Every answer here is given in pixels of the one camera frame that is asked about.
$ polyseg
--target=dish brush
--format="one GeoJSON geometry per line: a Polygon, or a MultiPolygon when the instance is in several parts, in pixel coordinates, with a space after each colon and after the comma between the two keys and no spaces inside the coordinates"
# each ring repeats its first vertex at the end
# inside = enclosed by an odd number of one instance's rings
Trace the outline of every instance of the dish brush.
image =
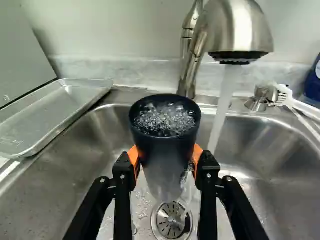
{"type": "Polygon", "coordinates": [[[294,99],[293,92],[287,85],[274,83],[273,86],[278,91],[277,100],[275,102],[269,102],[269,106],[282,107],[285,105],[301,111],[309,118],[320,122],[320,109],[294,99]]]}

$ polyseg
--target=metal tray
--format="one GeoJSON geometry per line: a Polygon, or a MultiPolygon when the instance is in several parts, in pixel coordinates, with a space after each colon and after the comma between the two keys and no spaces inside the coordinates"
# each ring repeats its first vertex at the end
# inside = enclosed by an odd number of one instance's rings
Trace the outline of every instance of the metal tray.
{"type": "Polygon", "coordinates": [[[37,154],[107,94],[110,80],[60,79],[0,110],[0,157],[37,154]]]}

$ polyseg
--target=drain strainer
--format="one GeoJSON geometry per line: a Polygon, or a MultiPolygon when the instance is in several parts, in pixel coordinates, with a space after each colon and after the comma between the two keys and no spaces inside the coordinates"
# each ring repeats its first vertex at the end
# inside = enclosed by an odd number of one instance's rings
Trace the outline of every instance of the drain strainer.
{"type": "Polygon", "coordinates": [[[192,232],[192,215],[178,202],[162,203],[151,215],[151,228],[158,240],[186,240],[192,232]]]}

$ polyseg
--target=black cup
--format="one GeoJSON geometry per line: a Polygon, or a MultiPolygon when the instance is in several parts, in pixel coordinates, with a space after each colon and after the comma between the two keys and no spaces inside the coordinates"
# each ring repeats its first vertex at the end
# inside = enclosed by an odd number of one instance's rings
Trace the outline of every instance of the black cup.
{"type": "Polygon", "coordinates": [[[182,179],[191,162],[197,132],[201,121],[199,106],[187,97],[176,94],[157,94],[144,97],[134,103],[129,111],[130,129],[138,150],[149,190],[158,200],[169,203],[177,200],[182,192],[182,179]],[[154,136],[144,134],[135,127],[134,119],[144,107],[152,103],[155,107],[164,103],[182,105],[193,111],[195,126],[177,136],[154,136]]]}

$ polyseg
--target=water stream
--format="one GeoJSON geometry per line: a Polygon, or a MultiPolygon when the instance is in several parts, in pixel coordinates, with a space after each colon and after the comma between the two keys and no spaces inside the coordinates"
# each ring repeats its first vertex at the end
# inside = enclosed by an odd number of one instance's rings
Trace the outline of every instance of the water stream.
{"type": "Polygon", "coordinates": [[[212,154],[215,153],[218,145],[221,130],[224,126],[226,115],[229,109],[231,98],[236,90],[236,83],[241,76],[242,67],[240,65],[225,65],[224,77],[220,89],[217,112],[214,118],[213,128],[207,149],[212,154]]]}

